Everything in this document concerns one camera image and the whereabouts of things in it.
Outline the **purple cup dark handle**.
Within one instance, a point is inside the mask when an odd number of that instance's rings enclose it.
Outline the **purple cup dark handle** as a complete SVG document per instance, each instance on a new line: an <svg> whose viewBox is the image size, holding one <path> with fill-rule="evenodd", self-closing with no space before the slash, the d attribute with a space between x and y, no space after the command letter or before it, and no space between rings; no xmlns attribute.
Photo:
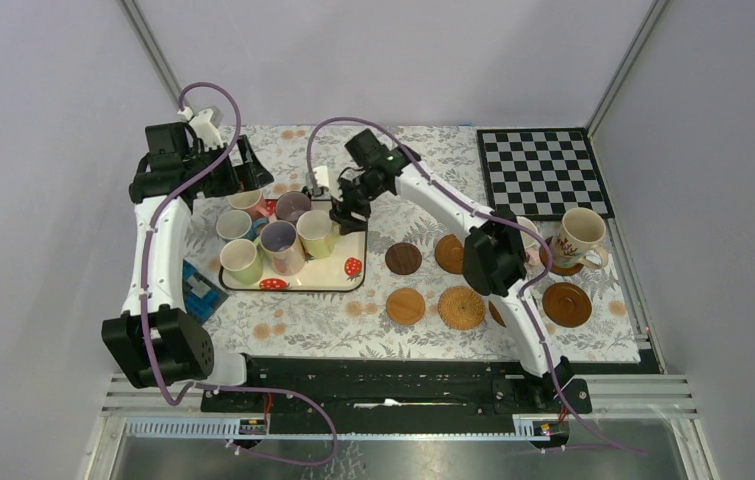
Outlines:
<svg viewBox="0 0 755 480"><path fill-rule="evenodd" d="M279 221L296 225L300 217L312 209L311 198L298 191L282 194L276 202L275 216Z"/></svg>

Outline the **white cup yellow handle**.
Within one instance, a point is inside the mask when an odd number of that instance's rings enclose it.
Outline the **white cup yellow handle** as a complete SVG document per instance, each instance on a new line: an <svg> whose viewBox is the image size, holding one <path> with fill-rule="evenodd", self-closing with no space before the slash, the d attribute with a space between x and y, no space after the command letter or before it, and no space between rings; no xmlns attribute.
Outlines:
<svg viewBox="0 0 755 480"><path fill-rule="evenodd" d="M339 225L323 210L310 210L301 215L296 231L305 252L313 259L329 258L340 239Z"/></svg>

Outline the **black white chessboard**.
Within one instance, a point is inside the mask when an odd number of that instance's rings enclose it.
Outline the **black white chessboard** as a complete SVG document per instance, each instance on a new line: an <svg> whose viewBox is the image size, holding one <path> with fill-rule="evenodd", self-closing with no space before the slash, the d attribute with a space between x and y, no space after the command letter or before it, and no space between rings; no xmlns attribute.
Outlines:
<svg viewBox="0 0 755 480"><path fill-rule="evenodd" d="M476 139L492 208L534 221L557 221L577 207L615 216L586 130L483 128Z"/></svg>

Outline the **light bamboo coaster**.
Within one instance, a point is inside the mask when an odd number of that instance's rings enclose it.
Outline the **light bamboo coaster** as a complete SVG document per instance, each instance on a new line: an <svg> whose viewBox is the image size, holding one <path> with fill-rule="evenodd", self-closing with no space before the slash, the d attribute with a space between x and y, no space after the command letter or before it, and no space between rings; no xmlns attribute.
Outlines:
<svg viewBox="0 0 755 480"><path fill-rule="evenodd" d="M425 315L425 299L417 290L412 288L397 289L386 300L386 312L396 324L414 325Z"/></svg>

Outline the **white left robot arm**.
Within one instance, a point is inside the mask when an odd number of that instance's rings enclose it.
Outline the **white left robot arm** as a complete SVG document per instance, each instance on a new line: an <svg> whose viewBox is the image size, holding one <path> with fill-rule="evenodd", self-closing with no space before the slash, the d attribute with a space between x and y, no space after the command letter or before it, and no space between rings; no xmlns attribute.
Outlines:
<svg viewBox="0 0 755 480"><path fill-rule="evenodd" d="M274 180L244 134L234 138L239 164L221 161L226 148L200 139L186 123L148 126L145 134L148 152L129 186L137 228L130 288L120 315L101 327L105 346L137 389L204 380L215 365L211 337L184 301L185 236L194 200Z"/></svg>

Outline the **brown ridged wooden coaster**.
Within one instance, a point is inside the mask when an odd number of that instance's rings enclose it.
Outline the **brown ridged wooden coaster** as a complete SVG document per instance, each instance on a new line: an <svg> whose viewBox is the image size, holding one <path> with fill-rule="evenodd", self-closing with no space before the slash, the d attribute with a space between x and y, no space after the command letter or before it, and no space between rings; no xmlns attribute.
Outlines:
<svg viewBox="0 0 755 480"><path fill-rule="evenodd" d="M505 323L497 307L491 301L488 301L487 308L488 308L487 322L493 327L505 328Z"/></svg>

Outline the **white cup pink front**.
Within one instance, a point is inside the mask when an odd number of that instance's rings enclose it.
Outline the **white cup pink front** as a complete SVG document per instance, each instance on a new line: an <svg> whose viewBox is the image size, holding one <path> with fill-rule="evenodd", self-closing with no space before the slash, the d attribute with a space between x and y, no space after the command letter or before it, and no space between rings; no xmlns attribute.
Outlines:
<svg viewBox="0 0 755 480"><path fill-rule="evenodd" d="M518 216L516 223L532 231L536 236L539 235L539 230L536 225L526 217ZM525 262L530 266L538 266L540 264L539 257L539 242L530 234L525 231L521 232L522 243L525 247L526 260Z"/></svg>

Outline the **woven rattan coaster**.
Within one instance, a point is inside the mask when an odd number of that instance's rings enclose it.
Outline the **woven rattan coaster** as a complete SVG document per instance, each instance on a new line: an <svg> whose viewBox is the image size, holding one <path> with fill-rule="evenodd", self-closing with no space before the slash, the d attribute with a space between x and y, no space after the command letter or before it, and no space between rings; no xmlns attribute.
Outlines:
<svg viewBox="0 0 755 480"><path fill-rule="evenodd" d="M478 327L485 318L483 298L464 286L448 288L440 296L437 309L445 325L460 331Z"/></svg>

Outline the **large cream cup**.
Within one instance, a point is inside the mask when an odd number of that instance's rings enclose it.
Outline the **large cream cup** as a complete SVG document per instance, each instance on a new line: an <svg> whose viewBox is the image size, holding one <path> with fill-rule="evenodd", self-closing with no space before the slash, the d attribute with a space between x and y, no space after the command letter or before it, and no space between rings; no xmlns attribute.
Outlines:
<svg viewBox="0 0 755 480"><path fill-rule="evenodd" d="M595 270L605 268L609 253L601 242L606 234L606 224L598 213L584 207L568 210L549 242L553 265L562 270L577 265Z"/></svg>

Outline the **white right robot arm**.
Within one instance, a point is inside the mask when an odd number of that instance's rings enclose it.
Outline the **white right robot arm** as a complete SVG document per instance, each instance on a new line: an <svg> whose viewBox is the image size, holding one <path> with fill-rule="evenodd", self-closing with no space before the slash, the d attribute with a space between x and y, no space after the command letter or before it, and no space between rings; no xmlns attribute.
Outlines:
<svg viewBox="0 0 755 480"><path fill-rule="evenodd" d="M371 203L384 193L418 205L448 227L463 242L466 284L496 308L518 349L528 402L542 412L554 410L566 398L572 370L567 359L554 360L542 329L515 216L472 201L431 172L417 153L403 145L391 149L369 129L345 148L359 173L340 178L340 194L331 199L330 217L342 234L366 230Z"/></svg>

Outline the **dark walnut coaster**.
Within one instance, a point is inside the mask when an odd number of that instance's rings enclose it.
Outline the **dark walnut coaster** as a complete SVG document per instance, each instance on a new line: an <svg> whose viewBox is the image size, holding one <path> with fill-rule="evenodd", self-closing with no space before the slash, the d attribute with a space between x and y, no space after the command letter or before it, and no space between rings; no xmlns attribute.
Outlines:
<svg viewBox="0 0 755 480"><path fill-rule="evenodd" d="M396 275L411 275L419 270L423 258L419 248L408 242L399 242L385 253L386 267Z"/></svg>

